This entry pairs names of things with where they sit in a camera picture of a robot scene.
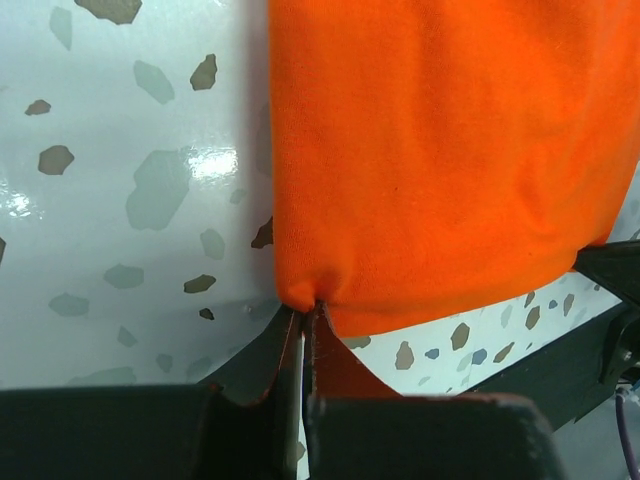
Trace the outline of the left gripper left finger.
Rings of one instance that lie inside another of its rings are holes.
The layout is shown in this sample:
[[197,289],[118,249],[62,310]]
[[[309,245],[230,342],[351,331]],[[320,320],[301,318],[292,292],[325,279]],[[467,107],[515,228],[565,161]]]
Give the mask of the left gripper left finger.
[[5,479],[293,479],[302,317],[194,384],[7,390]]

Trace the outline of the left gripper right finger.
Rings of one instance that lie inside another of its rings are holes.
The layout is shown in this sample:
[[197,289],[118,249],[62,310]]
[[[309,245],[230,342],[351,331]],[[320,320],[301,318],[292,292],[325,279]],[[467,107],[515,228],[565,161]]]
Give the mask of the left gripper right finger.
[[530,400],[403,396],[336,336],[322,303],[307,314],[304,333],[311,478],[565,478],[550,426]]

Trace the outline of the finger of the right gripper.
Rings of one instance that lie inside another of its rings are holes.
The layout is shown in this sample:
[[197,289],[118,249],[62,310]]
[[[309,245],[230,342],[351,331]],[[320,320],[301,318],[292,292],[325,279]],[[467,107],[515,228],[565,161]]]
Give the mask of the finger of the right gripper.
[[640,300],[638,240],[591,246],[578,252],[574,270],[625,303]]

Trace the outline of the orange t shirt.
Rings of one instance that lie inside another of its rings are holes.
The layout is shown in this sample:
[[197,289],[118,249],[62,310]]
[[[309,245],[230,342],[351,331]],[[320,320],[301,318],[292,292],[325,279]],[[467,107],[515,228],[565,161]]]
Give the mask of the orange t shirt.
[[635,1],[272,1],[275,284],[365,337],[453,319],[404,392],[537,340],[517,309],[612,234],[639,159]]

